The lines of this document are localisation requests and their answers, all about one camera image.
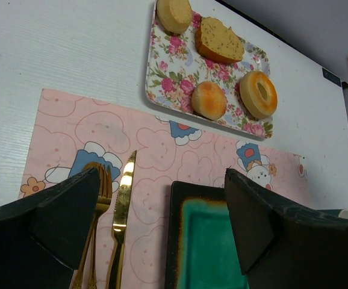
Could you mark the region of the orange ring doughnut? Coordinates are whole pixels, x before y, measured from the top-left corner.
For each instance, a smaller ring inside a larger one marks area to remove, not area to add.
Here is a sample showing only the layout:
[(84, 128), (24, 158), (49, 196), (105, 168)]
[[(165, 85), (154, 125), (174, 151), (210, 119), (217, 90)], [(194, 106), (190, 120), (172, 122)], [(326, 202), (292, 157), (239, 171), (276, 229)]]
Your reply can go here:
[(240, 96), (248, 112), (257, 119), (274, 115), (278, 106), (276, 89), (269, 77), (258, 70), (240, 80)]

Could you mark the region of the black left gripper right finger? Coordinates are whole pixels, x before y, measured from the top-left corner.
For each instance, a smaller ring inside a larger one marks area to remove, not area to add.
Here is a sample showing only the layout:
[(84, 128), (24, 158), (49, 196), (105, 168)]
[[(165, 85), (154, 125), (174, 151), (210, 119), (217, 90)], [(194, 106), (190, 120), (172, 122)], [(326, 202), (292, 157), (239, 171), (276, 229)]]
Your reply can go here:
[(228, 169), (225, 198), (250, 288), (348, 288), (348, 220)]

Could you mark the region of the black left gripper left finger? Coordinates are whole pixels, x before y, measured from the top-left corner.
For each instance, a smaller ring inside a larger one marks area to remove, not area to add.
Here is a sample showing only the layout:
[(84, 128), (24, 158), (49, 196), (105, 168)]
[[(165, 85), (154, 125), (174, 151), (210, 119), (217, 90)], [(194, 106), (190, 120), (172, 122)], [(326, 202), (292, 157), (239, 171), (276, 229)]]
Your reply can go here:
[(69, 288), (99, 193), (87, 169), (0, 207), (0, 288)]

